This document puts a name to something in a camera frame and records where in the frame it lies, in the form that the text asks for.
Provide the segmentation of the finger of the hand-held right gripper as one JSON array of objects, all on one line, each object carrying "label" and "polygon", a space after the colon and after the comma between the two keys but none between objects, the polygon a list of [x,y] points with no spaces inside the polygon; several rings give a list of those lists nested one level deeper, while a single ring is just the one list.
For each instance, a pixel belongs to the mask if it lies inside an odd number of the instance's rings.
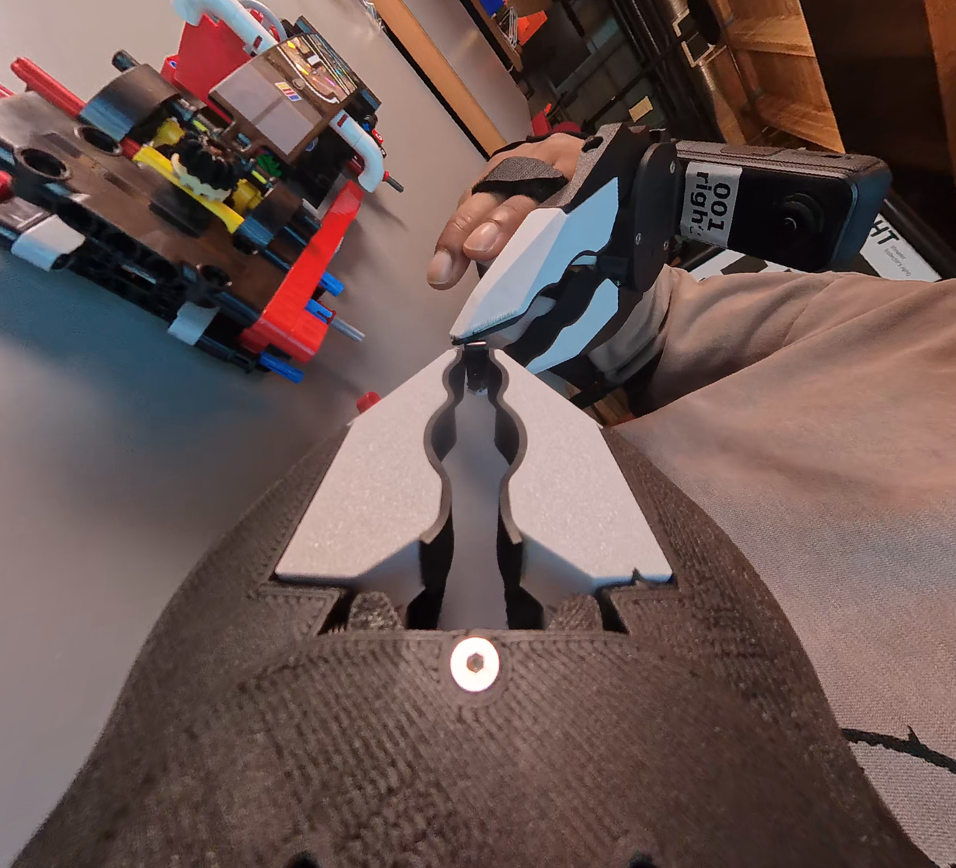
[{"label": "finger of the hand-held right gripper", "polygon": [[502,350],[532,374],[582,355],[618,311],[618,288],[608,278],[570,278],[560,295]]},{"label": "finger of the hand-held right gripper", "polygon": [[451,342],[465,344],[519,321],[575,261],[608,245],[617,210],[613,178],[571,211],[533,211],[472,291],[452,325]]}]

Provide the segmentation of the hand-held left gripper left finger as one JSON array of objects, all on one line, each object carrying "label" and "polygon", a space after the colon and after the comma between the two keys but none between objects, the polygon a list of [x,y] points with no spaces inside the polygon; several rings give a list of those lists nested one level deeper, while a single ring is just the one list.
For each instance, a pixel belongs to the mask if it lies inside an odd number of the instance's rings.
[{"label": "hand-held left gripper left finger", "polygon": [[436,623],[453,556],[444,460],[457,439],[451,349],[352,421],[274,571],[285,583],[382,592]]}]

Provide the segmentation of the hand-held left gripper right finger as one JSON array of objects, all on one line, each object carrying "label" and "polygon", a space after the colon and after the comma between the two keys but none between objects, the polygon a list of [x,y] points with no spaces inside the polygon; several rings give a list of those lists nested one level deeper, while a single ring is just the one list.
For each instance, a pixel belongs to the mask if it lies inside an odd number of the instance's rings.
[{"label": "hand-held left gripper right finger", "polygon": [[508,465],[497,531],[507,613],[669,583],[672,567],[599,424],[498,350],[488,353],[488,398]]}]

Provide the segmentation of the lego car model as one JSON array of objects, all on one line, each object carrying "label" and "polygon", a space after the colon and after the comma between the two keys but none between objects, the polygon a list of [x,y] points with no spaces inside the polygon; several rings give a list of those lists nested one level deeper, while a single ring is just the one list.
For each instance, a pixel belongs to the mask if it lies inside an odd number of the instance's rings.
[{"label": "lego car model", "polygon": [[330,330],[329,271],[388,172],[380,102],[304,17],[171,0],[160,70],[126,51],[82,99],[27,58],[2,88],[2,250],[89,280],[244,373],[299,383]]}]

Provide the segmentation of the person's right forearm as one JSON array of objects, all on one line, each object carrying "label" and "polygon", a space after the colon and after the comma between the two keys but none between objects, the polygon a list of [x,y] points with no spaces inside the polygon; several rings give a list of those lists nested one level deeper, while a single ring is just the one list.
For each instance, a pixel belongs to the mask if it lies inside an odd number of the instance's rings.
[{"label": "person's right forearm", "polygon": [[606,384],[636,386],[651,408],[756,367],[777,353],[875,362],[924,338],[954,348],[954,280],[889,280],[859,273],[745,273],[697,280],[665,267],[615,332],[587,353]]}]

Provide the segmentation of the person's right hand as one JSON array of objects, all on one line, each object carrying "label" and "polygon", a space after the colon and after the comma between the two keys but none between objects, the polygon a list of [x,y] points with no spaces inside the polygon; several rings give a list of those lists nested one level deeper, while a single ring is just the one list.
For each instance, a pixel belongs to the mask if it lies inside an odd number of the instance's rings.
[{"label": "person's right hand", "polygon": [[[554,132],[540,141],[503,148],[489,159],[479,180],[511,157],[541,160],[570,179],[585,142],[580,135]],[[436,290],[449,289],[472,263],[492,262],[537,206],[526,194],[466,192],[437,240],[427,268],[428,284]]]}]

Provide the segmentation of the framed marker sign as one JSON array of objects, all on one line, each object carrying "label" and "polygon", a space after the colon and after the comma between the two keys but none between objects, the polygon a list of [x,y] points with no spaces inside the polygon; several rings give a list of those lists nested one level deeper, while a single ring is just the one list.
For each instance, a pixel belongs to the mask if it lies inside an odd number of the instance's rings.
[{"label": "framed marker sign", "polygon": [[[896,226],[878,216],[851,271],[889,280],[935,282],[942,280],[918,254]],[[795,269],[734,251],[723,251],[689,272],[696,280],[745,273],[795,273]]]}]

